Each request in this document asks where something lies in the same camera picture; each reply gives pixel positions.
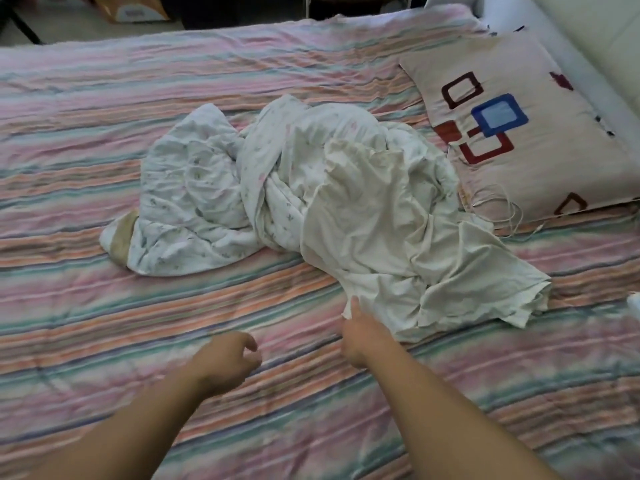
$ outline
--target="person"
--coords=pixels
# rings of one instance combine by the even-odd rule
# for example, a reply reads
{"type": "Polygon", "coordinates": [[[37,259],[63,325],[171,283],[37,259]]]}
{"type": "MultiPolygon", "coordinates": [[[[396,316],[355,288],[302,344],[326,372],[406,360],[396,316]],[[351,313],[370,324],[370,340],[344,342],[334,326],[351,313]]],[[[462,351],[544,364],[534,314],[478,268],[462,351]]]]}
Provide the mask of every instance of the person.
{"type": "MultiPolygon", "coordinates": [[[[418,479],[560,478],[516,437],[407,353],[351,301],[342,354],[378,381],[418,479]]],[[[37,468],[30,480],[149,479],[204,399],[240,386],[262,362],[248,333],[217,335],[184,366],[37,468]]]]}

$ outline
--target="bed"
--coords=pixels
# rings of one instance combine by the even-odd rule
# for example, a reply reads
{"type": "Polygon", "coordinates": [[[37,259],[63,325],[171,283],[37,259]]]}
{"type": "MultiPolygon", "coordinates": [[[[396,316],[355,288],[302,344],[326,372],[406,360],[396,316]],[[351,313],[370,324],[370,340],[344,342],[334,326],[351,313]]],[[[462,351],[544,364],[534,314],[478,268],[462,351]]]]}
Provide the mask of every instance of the bed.
{"type": "MultiPolygon", "coordinates": [[[[98,236],[136,205],[149,145],[206,102],[237,128],[284,93],[349,102],[442,146],[398,55],[485,31],[450,5],[0,50],[0,477],[26,475],[225,330],[251,331],[265,362],[200,407],[155,478],[409,476],[380,389],[340,357],[334,279],[269,250],[142,277],[98,236]]],[[[636,206],[621,205],[508,239],[553,278],[549,311],[412,354],[565,477],[634,477],[640,323],[625,299],[640,289],[639,237],[636,206]]]]}

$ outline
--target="white blanket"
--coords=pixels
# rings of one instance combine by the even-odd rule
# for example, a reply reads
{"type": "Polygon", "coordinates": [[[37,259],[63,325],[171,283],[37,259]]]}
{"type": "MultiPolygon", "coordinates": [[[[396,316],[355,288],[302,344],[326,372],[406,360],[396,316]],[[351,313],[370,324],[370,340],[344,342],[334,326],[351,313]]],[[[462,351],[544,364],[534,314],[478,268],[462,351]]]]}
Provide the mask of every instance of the white blanket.
{"type": "MultiPolygon", "coordinates": [[[[142,161],[125,261],[177,276],[268,246],[336,277],[398,339],[492,318],[523,327],[546,309],[549,278],[458,211],[457,184],[411,127],[356,106],[283,96],[238,133],[206,104],[142,161]]],[[[112,255],[118,225],[100,236],[112,255]]]]}

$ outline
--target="hand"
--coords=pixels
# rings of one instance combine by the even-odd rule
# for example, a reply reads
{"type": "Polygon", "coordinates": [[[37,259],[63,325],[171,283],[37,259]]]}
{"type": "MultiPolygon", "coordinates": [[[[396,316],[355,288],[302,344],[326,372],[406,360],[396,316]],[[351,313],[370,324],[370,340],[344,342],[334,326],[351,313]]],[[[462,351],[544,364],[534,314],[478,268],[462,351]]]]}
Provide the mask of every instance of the hand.
{"type": "Polygon", "coordinates": [[[231,331],[215,335],[185,364],[184,371],[196,380],[204,400],[240,386],[261,363],[255,339],[248,333],[231,331]],[[251,353],[244,354],[245,348],[251,353]]]}
{"type": "Polygon", "coordinates": [[[342,355],[354,367],[368,369],[370,361],[400,347],[391,332],[373,315],[360,309],[358,297],[351,298],[351,320],[342,321],[342,355]]]}

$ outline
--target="pillow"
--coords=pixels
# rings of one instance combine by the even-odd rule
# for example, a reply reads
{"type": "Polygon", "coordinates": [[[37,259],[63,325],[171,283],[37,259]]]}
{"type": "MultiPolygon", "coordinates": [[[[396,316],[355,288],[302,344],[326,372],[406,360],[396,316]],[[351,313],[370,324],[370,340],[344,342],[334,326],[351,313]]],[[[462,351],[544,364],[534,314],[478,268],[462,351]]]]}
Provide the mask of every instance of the pillow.
{"type": "Polygon", "coordinates": [[[400,64],[449,145],[463,205],[496,227],[640,197],[638,164],[530,33],[462,39],[400,64]]]}

